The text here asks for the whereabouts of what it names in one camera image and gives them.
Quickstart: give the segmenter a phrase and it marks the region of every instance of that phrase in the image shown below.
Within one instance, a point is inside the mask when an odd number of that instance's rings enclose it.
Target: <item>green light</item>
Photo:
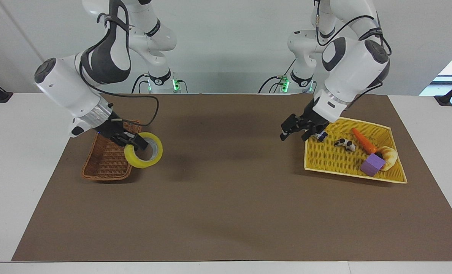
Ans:
[[[288,79],[285,80],[285,82],[283,83],[283,86],[282,86],[282,92],[287,93],[289,85],[290,85],[290,81],[288,81]]]
[[[173,88],[175,89],[175,91],[179,90],[180,89],[179,83],[177,83],[177,81],[174,78],[172,78],[172,82],[173,82]]]

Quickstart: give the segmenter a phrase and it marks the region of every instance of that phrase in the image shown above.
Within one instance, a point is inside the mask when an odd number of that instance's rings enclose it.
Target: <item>croissant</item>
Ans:
[[[392,149],[391,147],[379,147],[377,152],[381,153],[383,156],[383,160],[385,160],[384,166],[381,168],[381,171],[388,171],[390,168],[392,168],[396,160],[398,159],[398,153],[396,150]]]

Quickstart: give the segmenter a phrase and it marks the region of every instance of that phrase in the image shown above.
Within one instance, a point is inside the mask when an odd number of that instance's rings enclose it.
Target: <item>brown wicker basket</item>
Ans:
[[[124,127],[133,133],[141,130],[141,126],[127,122],[124,122]],[[125,158],[124,148],[96,133],[89,156],[82,167],[82,177],[93,181],[118,181],[126,179],[131,171],[132,166]]]

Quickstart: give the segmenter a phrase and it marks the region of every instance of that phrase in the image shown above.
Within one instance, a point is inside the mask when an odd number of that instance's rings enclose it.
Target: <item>black and white toy animal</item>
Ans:
[[[353,152],[356,150],[356,145],[346,139],[339,139],[339,140],[337,140],[337,142],[334,143],[334,145],[336,147],[344,146],[344,147],[346,147],[346,150],[350,151],[350,152]]]

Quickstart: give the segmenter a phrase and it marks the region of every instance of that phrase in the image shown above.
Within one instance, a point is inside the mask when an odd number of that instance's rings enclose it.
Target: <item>basket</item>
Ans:
[[[123,126],[133,133],[141,130],[141,126],[127,122],[124,122]],[[126,179],[131,171],[132,166],[125,158],[124,148],[96,133],[92,148],[82,167],[82,177],[93,181],[117,181]]]
[[[315,137],[305,142],[305,170],[406,184],[407,179],[400,158],[390,170],[379,171],[374,177],[361,171],[361,165],[368,155],[352,133],[352,128],[358,129],[376,147],[388,146],[396,150],[391,128],[360,120],[339,118],[325,129],[329,136],[323,142],[318,142]],[[334,146],[334,143],[342,138],[351,140],[356,145],[356,151],[348,152],[344,147]]]

